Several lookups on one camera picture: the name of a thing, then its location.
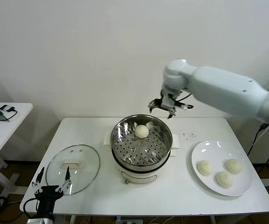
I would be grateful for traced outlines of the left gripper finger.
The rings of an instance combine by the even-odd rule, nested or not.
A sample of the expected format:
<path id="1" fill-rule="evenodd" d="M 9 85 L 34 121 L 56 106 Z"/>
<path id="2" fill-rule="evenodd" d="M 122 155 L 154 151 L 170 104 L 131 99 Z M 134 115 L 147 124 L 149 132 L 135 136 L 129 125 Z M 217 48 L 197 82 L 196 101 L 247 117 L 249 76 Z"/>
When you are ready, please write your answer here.
<path id="1" fill-rule="evenodd" d="M 44 174 L 44 167 L 41 169 L 36 179 L 32 181 L 31 185 L 33 187 L 34 193 L 42 193 L 41 181 Z"/>
<path id="2" fill-rule="evenodd" d="M 65 178 L 63 184 L 56 188 L 56 192 L 65 192 L 70 188 L 71 185 L 71 175 L 70 175 L 70 167 L 67 167 Z"/>

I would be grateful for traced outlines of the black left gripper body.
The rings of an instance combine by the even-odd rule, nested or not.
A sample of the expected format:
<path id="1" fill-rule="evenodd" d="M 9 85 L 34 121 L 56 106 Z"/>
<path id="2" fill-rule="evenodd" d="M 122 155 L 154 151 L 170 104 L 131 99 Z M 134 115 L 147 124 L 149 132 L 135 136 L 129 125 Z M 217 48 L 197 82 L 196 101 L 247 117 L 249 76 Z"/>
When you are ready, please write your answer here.
<path id="1" fill-rule="evenodd" d="M 43 186 L 42 192 L 35 194 L 39 206 L 34 218 L 55 218 L 53 214 L 55 202 L 63 196 L 62 190 L 56 191 L 58 187 L 58 185 Z"/>

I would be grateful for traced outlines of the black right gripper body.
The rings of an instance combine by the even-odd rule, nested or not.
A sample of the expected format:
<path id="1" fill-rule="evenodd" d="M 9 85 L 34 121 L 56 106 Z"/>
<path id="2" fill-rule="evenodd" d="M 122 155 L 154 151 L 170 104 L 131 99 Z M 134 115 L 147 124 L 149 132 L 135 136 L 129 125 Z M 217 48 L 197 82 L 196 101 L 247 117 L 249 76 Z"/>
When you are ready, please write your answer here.
<path id="1" fill-rule="evenodd" d="M 172 94 L 166 94 L 161 96 L 160 108 L 163 110 L 175 109 L 175 98 Z"/>

